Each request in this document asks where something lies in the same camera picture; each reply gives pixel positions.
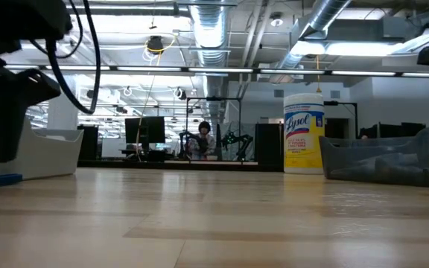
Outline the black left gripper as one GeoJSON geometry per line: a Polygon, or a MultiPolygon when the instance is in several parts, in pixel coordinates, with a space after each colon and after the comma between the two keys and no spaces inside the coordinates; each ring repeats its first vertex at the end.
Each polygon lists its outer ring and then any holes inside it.
{"type": "Polygon", "coordinates": [[[0,123],[0,162],[16,158],[26,109],[60,95],[59,83],[38,69],[29,68],[13,73],[0,68],[0,119],[8,118],[4,140],[0,123]]]}

